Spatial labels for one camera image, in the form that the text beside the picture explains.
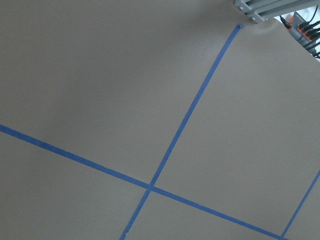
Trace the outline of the aluminium frame post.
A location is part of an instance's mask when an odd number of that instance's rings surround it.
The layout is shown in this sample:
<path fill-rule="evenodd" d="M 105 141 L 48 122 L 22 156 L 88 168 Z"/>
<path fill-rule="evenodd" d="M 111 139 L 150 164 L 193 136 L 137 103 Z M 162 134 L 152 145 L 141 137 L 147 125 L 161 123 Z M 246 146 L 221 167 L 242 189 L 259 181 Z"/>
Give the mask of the aluminium frame post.
<path fill-rule="evenodd" d="M 319 0 L 234 0 L 233 4 L 254 23 L 320 4 Z"/>

